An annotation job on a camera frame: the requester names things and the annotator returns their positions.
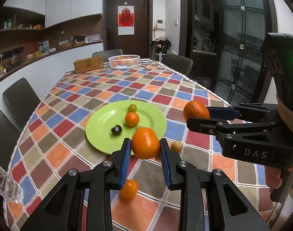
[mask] dark chair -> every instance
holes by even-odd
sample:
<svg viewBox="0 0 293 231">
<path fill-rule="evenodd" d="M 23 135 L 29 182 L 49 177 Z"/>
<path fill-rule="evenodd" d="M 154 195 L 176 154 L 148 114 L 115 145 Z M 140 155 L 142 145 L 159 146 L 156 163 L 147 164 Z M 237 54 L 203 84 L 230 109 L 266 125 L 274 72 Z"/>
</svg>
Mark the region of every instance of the dark chair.
<svg viewBox="0 0 293 231">
<path fill-rule="evenodd" d="M 41 102 L 26 78 L 21 78 L 4 91 L 3 98 L 21 130 Z"/>
<path fill-rule="evenodd" d="M 122 55 L 122 54 L 123 54 L 123 51 L 121 49 L 111 49 L 111 50 L 93 53 L 92 57 L 100 55 L 103 57 L 104 62 L 108 62 L 108 58 L 112 56 Z"/>
<path fill-rule="evenodd" d="M 186 57 L 169 53 L 165 54 L 162 57 L 161 62 L 169 68 L 174 69 L 175 71 L 182 73 L 186 76 L 189 75 L 192 64 L 194 63 L 192 60 Z"/>
<path fill-rule="evenodd" d="M 20 136 L 20 131 L 0 110 L 0 166 L 8 169 L 13 149 Z M 3 197 L 0 195 L 0 216 L 3 216 Z M 0 230 L 7 230 L 3 218 L 0 217 Z"/>
</svg>

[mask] green plate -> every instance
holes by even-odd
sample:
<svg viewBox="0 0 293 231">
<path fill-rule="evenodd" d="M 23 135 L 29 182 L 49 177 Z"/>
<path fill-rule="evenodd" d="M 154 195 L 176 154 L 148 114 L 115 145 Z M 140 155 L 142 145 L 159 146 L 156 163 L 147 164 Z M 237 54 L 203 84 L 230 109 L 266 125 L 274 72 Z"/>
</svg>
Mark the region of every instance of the green plate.
<svg viewBox="0 0 293 231">
<path fill-rule="evenodd" d="M 157 107 L 150 103 L 133 100 L 113 102 L 95 111 L 87 122 L 85 134 L 96 149 L 112 154 L 121 149 L 124 138 L 132 138 L 137 126 L 128 127 L 124 120 L 130 104 L 137 106 L 136 113 L 140 118 L 137 126 L 153 129 L 159 140 L 164 136 L 167 121 Z M 111 129 L 116 125 L 122 127 L 122 133 L 119 136 L 111 133 Z"/>
</svg>

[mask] dark purple grape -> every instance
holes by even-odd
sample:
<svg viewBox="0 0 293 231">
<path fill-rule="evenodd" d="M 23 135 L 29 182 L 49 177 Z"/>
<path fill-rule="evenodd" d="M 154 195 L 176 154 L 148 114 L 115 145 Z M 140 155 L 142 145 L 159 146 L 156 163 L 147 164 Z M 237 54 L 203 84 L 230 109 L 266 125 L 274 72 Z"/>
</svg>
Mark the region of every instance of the dark purple grape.
<svg viewBox="0 0 293 231">
<path fill-rule="evenodd" d="M 120 125 L 116 125 L 114 128 L 111 129 L 111 132 L 115 136 L 119 136 L 122 133 L 122 127 Z"/>
</svg>

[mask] checkered tablecloth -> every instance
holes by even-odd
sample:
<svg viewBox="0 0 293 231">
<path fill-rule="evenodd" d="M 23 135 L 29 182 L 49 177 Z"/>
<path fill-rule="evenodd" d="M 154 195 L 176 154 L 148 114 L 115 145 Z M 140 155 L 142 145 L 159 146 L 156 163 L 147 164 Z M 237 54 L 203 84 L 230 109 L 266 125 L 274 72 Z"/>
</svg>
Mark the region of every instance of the checkered tablecloth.
<svg viewBox="0 0 293 231">
<path fill-rule="evenodd" d="M 214 136 L 190 132 L 182 110 L 193 99 L 209 106 L 227 106 L 187 77 L 151 60 L 141 61 L 132 69 L 106 67 L 64 75 L 38 106 L 14 149 L 9 171 L 22 186 L 24 201 L 23 204 L 4 202 L 9 227 L 19 230 L 69 169 L 89 170 L 108 158 L 86 140 L 85 126 L 94 111 L 120 100 L 141 100 L 159 108 L 167 119 L 164 137 L 169 144 L 175 140 L 184 144 L 182 159 L 202 170 L 222 169 L 261 216 L 269 219 L 274 204 L 265 184 L 264 167 L 223 157 Z M 177 230 L 180 191 L 167 190 L 160 160 L 131 157 L 128 179 L 139 184 L 132 200 L 122 199 L 118 191 L 110 193 L 114 231 Z M 88 190 L 82 230 L 85 230 L 87 202 Z M 205 220 L 208 230 L 206 206 Z"/>
</svg>

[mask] human hand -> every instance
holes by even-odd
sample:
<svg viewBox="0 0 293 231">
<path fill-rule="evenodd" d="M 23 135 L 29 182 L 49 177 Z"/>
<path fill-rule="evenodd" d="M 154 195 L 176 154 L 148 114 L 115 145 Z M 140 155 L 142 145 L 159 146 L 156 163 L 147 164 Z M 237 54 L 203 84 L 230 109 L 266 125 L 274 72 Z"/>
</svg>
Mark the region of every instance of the human hand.
<svg viewBox="0 0 293 231">
<path fill-rule="evenodd" d="M 266 185 L 270 188 L 279 188 L 282 184 L 281 169 L 276 167 L 264 166 L 265 168 L 265 181 Z M 290 172 L 293 172 L 293 167 L 288 169 Z"/>
</svg>

